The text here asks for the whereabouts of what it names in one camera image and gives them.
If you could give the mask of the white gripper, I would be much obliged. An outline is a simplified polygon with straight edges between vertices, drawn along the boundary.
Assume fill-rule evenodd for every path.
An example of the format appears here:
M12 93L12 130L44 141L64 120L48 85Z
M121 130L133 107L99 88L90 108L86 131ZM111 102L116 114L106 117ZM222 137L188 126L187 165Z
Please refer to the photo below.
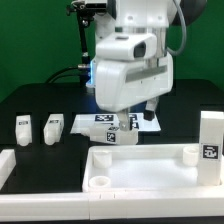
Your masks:
M170 54L161 58L159 65L154 68L149 68L144 60L102 60L95 74L96 103L102 110L120 111L119 126L122 131L130 130L127 108L148 100L144 119L152 121L159 102L158 96L169 92L172 86L173 59Z

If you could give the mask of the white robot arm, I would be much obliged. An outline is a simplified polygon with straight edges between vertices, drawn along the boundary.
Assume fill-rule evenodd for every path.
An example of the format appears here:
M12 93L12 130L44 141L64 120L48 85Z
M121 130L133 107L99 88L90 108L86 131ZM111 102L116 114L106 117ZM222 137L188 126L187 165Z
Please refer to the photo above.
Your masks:
M129 108L146 104L155 113L158 97L173 85L173 58L186 46L166 45L171 25L186 28L204 11L207 0L105 0L106 12L96 19L95 57L91 74L96 103L115 113L123 131L131 129Z

